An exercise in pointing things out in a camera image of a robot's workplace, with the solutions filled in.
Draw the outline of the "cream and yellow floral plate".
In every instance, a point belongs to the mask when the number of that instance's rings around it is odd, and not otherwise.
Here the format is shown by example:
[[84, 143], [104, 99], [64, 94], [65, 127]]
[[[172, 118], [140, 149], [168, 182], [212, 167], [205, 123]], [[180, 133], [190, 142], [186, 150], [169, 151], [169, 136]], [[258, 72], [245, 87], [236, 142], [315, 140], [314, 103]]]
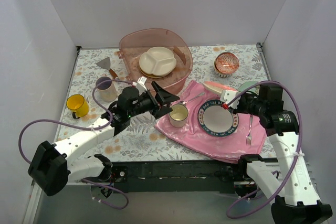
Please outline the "cream and yellow floral plate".
[[169, 72], [169, 73], [161, 75], [161, 76], [156, 76], [154, 74], [145, 73], [141, 68], [139, 68], [139, 70], [140, 70], [140, 72], [142, 73], [143, 76], [146, 76], [146, 77], [149, 77], [149, 78], [152, 78], [152, 79], [163, 78], [163, 77], [166, 77], [170, 74], [170, 72]]

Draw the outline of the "pink plate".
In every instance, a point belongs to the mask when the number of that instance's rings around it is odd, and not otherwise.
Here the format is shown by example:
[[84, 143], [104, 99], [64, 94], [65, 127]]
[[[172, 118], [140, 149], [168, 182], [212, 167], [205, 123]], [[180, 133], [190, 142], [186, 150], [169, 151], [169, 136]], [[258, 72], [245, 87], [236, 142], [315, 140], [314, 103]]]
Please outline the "pink plate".
[[203, 86], [206, 90], [209, 90], [210, 92], [217, 94], [217, 95], [221, 95], [222, 91], [237, 91], [236, 89], [229, 87], [229, 86], [225, 86], [223, 84], [217, 83], [217, 82], [211, 82], [211, 81], [204, 81], [203, 82]]

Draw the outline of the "cream divided plate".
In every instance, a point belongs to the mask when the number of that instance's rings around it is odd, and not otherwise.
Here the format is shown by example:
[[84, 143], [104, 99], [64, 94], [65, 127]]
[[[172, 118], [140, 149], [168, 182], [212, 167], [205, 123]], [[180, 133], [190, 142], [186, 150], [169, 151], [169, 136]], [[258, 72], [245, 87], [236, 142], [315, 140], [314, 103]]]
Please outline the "cream divided plate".
[[173, 51], [165, 47], [152, 47], [139, 59], [142, 72], [156, 77], [168, 75], [176, 67], [177, 61]]

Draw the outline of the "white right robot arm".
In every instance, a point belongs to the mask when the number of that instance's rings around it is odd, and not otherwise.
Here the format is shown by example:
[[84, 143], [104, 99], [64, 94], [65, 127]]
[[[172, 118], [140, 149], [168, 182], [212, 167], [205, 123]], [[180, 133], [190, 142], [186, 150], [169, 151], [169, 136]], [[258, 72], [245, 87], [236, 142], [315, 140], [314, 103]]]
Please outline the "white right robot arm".
[[329, 204], [321, 202], [306, 167], [302, 144], [302, 119], [299, 111], [285, 110], [282, 93], [287, 89], [275, 81], [258, 83], [259, 95], [240, 93], [235, 112], [259, 118], [278, 161], [282, 182], [268, 170], [258, 154], [242, 155], [238, 176], [253, 180], [271, 204], [275, 223], [323, 223], [332, 216]]

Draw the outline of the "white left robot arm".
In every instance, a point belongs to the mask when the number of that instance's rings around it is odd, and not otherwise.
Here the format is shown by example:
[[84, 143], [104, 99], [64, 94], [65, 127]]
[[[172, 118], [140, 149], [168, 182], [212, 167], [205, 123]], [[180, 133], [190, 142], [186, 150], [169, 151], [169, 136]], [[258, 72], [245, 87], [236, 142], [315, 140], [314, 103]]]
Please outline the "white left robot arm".
[[99, 143], [113, 138], [130, 125], [132, 117], [149, 112], [156, 119], [172, 111], [171, 103], [179, 97], [151, 83], [155, 95], [137, 82], [122, 90], [118, 99], [90, 127], [50, 144], [42, 142], [30, 163], [28, 174], [47, 196], [60, 192], [68, 182], [92, 178], [107, 182], [112, 175], [112, 162], [102, 154], [78, 160]]

